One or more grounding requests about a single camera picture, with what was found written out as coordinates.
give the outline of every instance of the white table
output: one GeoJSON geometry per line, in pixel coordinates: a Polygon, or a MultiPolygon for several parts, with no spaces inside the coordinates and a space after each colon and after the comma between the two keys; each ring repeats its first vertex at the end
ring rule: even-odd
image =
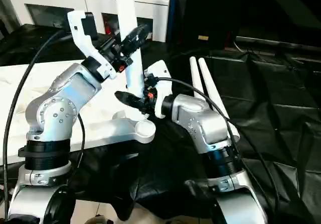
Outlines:
{"type": "MultiPolygon", "coordinates": [[[[34,66],[20,94],[11,124],[8,141],[8,163],[24,161],[24,158],[18,157],[18,149],[26,144],[26,133],[29,130],[29,125],[25,119],[26,107],[31,100],[48,90],[57,75],[75,62],[80,63],[82,60],[38,63],[34,66]]],[[[26,68],[27,65],[0,67],[0,92],[2,94],[0,108],[0,165],[3,163],[3,137],[8,112],[16,88],[26,68]]],[[[80,114],[86,130],[85,149],[110,144],[104,138],[110,134],[111,130],[105,128],[105,126],[116,112],[127,107],[114,96],[117,90],[125,91],[125,86],[126,76],[123,72],[118,74],[118,77],[113,81],[106,80],[102,84],[102,90],[81,109],[80,114]]],[[[80,150],[81,142],[82,132],[77,121],[73,128],[71,151],[80,150]]]]}

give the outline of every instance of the floor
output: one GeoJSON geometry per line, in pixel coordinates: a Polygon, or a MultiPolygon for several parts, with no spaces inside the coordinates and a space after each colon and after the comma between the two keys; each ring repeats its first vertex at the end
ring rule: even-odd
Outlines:
{"type": "MultiPolygon", "coordinates": [[[[0,206],[0,218],[4,218],[4,212],[4,204],[2,203],[0,206]]],[[[129,220],[121,221],[110,204],[84,200],[76,201],[71,224],[85,224],[87,220],[98,214],[114,221],[114,224],[212,224],[212,221],[209,219],[198,219],[189,216],[177,216],[172,218],[171,222],[168,222],[169,220],[160,219],[139,204],[135,205],[129,220]]]]}

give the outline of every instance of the white antenna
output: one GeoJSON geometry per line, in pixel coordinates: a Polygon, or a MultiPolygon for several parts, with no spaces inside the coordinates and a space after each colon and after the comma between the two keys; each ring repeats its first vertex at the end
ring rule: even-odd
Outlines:
{"type": "MultiPolygon", "coordinates": [[[[226,117],[229,117],[229,115],[227,114],[226,112],[226,109],[224,107],[224,104],[222,102],[222,99],[220,97],[220,94],[215,86],[215,83],[212,79],[212,76],[210,74],[210,71],[209,69],[207,68],[207,65],[206,65],[206,62],[204,60],[204,58],[200,58],[199,59],[199,65],[200,65],[200,68],[201,68],[201,72],[202,72],[202,76],[203,76],[203,79],[204,79],[204,82],[205,82],[205,86],[206,86],[206,90],[207,90],[207,93],[209,94],[209,97],[210,99],[217,105],[217,107],[220,108],[220,110],[222,111],[222,113],[226,116],[226,117]]],[[[233,136],[235,138],[235,141],[239,141],[240,139],[240,134],[239,132],[237,131],[237,129],[235,128],[234,125],[230,124],[230,127],[231,127],[231,130],[232,130],[232,133],[233,133],[233,136]]]]}
{"type": "MultiPolygon", "coordinates": [[[[202,82],[201,82],[201,77],[200,77],[200,73],[199,73],[199,68],[197,67],[197,62],[196,62],[195,57],[190,57],[190,65],[191,65],[193,87],[197,88],[199,91],[204,93],[202,82]]],[[[199,95],[195,91],[194,91],[194,97],[205,100],[201,95],[199,95]]]]}

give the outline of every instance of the red component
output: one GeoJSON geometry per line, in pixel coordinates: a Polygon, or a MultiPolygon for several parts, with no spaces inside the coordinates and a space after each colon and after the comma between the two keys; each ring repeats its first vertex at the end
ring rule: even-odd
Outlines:
{"type": "Polygon", "coordinates": [[[122,72],[124,69],[125,69],[124,66],[120,66],[120,67],[119,67],[119,72],[122,72]]]}
{"type": "Polygon", "coordinates": [[[104,26],[105,26],[105,33],[107,35],[111,35],[112,31],[107,21],[104,21],[104,26]]]}
{"type": "Polygon", "coordinates": [[[149,93],[147,94],[147,96],[148,96],[149,98],[154,98],[154,94],[151,93],[151,92],[149,92],[149,93]]]}

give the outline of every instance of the white bracket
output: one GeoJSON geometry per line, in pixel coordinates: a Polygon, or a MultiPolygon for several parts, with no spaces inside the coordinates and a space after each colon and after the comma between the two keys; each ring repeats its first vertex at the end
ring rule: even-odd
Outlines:
{"type": "Polygon", "coordinates": [[[101,64],[97,71],[103,79],[109,77],[114,79],[116,71],[112,65],[104,58],[98,50],[92,45],[91,38],[85,35],[81,19],[86,18],[84,11],[72,11],[67,14],[68,22],[75,45],[82,51],[86,57],[92,57],[101,64]]]}
{"type": "MultiPolygon", "coordinates": [[[[154,63],[152,66],[144,71],[145,76],[153,74],[155,77],[168,77],[171,78],[170,72],[166,67],[163,60],[154,63]]],[[[163,119],[165,115],[162,115],[162,103],[165,97],[172,94],[172,82],[159,81],[156,86],[157,100],[155,104],[155,115],[157,118],[163,119]]]]}

